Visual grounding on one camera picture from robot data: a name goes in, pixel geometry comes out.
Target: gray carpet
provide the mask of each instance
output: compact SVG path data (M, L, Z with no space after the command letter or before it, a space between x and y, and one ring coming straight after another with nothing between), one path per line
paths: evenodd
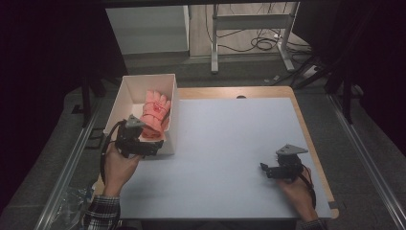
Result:
M207 58L182 59L177 63L152 60L143 66L137 66L136 59L127 59L126 63L130 75L174 73L178 87L270 85L276 75L289 75L279 56L222 57L217 75L210 73ZM323 90L325 82L325 79L318 80L295 94L340 209L340 217L330 220L328 226L330 229L395 229L395 223L327 100ZM287 79L279 85L289 83L290 79ZM108 93L94 126L100 128L106 124L118 90L107 81L104 85ZM59 123L32 171L3 212L0 229L34 228L81 131L81 116L71 114L75 104L80 104L78 90L66 97ZM406 185L402 180L406 173L405 158L357 101L353 101L352 109L360 136L403 207L406 206ZM99 154L98 149L83 151L71 187L86 188L90 181L97 179Z

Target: pink glove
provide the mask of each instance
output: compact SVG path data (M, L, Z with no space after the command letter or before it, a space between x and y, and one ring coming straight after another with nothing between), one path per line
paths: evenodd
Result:
M148 90L143 110L143 116L140 118L146 124L142 133L143 137L161 137L164 132L162 120L170 110L170 101L167 96L161 95L158 91Z

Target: cord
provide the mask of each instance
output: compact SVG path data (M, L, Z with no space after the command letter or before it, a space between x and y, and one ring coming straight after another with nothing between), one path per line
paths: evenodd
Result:
M271 12L274 6L275 6L275 4L273 4L273 5L270 4L267 13ZM207 22L207 5L205 6L205 16L206 16L205 19L206 19L207 36L209 37L209 40L211 42L213 42L212 38L210 37L209 26L208 26L208 22ZM221 37L225 37L225 36L228 36L228 35L234 35L234 34L237 34L237 33L243 32L243 31L245 31L245 30L239 30L239 31L235 31L235 32L232 32L232 33L229 33L229 34L224 34L224 35L217 35L216 34L216 37L221 38ZM218 47L223 47L223 48L226 48L226 49L230 49L230 50L235 51L235 52L240 52L240 53L248 52L248 51L251 51L251 50L253 50L255 48L258 48L259 50L262 50L262 51L269 51L269 50L271 50L272 48L274 48L276 46L276 44L278 43L278 40L275 40L275 39L272 39L272 38L267 38L267 37L261 37L261 35L262 35L261 32L262 32L262 30L260 30L260 32L257 33L257 35L258 35L257 37L255 37L255 38L253 38L251 40L252 47L248 48L246 50L238 50L238 49L234 49L234 48L229 47L229 46L219 45L219 44L217 44L217 46ZM268 48L264 48L263 46L261 47L261 45L263 45L263 44L270 45L270 47L268 47Z
M308 170L308 168L305 165L302 164L302 166L307 171L307 174L308 174L308 177L310 178L310 181L307 180L302 174L299 174L299 178L301 178L301 180L307 186L308 192L310 193L310 196L311 196L311 203L313 205L313 208L316 208L316 193L314 192L314 185L313 185L313 181L311 180L311 174L310 174L310 171Z
M126 123L126 120L122 120L122 121L116 123L116 125L114 125L114 126L111 128L110 132L108 133L107 137L105 138L104 146L103 146L102 149L101 149L101 163L100 163L100 168L101 168L101 180L102 180L103 183L104 183L104 180L105 180L104 165L105 165L105 155L106 155L106 152L107 152L107 148L108 148L108 145L109 145L110 143L115 142L115 141L110 141L110 140L111 140L111 136L113 135L114 131L116 130L116 128L117 128L119 125L122 125L122 124L125 124L125 123Z

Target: black curtain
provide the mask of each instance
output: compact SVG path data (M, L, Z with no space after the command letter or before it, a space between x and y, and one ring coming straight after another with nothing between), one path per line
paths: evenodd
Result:
M101 6L0 2L3 209L48 141L67 93L126 75Z
M354 50L354 82L361 104L406 155L406 5L381 1Z

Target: hand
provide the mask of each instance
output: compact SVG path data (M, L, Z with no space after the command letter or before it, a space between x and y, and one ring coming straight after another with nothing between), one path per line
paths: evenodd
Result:
M137 169L142 155L135 155L133 158L123 157L117 150L114 143L110 143L105 155L104 165L104 196L119 196L123 185L131 178Z
M309 168L305 168L302 172L302 175L308 181L311 181L310 174L311 170ZM314 210L312 205L310 192L301 178L297 178L292 183L287 183L281 179L276 181L304 222L313 221L318 218L316 210Z

